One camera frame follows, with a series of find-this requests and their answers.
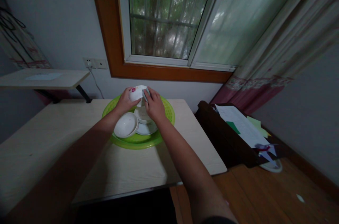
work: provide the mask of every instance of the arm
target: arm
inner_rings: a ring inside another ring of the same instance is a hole
[[[155,121],[187,190],[194,223],[202,223],[212,216],[237,222],[204,164],[166,118],[160,95],[150,87],[148,89],[151,96],[144,91],[149,100],[145,104],[147,113]]]
[[[38,184],[9,212],[14,223],[59,223],[81,184],[100,156],[119,118],[140,100],[131,102],[129,90],[117,106],[78,139]]]

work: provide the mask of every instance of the pink curtain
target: pink curtain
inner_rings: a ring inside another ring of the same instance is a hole
[[[232,103],[246,114],[251,114],[292,80],[278,76],[271,79],[245,80],[232,76],[213,98],[212,103]]]
[[[278,14],[211,103],[256,111],[338,41],[338,11],[338,0],[302,0]]]

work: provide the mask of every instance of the baseboard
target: baseboard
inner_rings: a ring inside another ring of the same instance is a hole
[[[339,205],[339,187],[296,152],[288,159]]]

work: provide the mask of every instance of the electrical outlet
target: electrical outlet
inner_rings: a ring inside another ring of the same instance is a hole
[[[106,59],[95,59],[98,69],[107,69]]]
[[[86,68],[96,68],[96,63],[94,58],[83,57]]]

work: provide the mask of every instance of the table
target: table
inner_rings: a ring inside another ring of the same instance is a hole
[[[231,103],[217,104],[218,106],[233,106]],[[209,105],[205,101],[198,104],[198,111],[195,114],[201,127],[207,134],[211,143],[217,150],[224,164],[228,167],[234,167],[240,164],[248,168],[267,163],[264,157],[258,156],[258,150],[252,149],[221,117],[213,110],[214,104]],[[267,141],[274,146],[277,156],[269,153],[273,160],[287,157],[293,154],[293,150],[278,139],[271,131],[262,125],[271,136]]]
[[[12,209],[60,155],[98,120],[111,100],[62,100],[49,104],[0,145],[0,191],[5,212]],[[182,99],[169,99],[181,133],[211,175],[227,171],[194,114]],[[73,203],[94,202],[180,182],[165,144],[144,150],[110,141]]]
[[[61,73],[52,80],[26,80],[25,78],[39,73]],[[46,90],[69,90],[76,88],[87,103],[92,100],[80,86],[80,83],[89,75],[89,71],[57,70],[57,69],[22,69],[0,77],[0,88],[34,89],[53,103],[60,100]]]

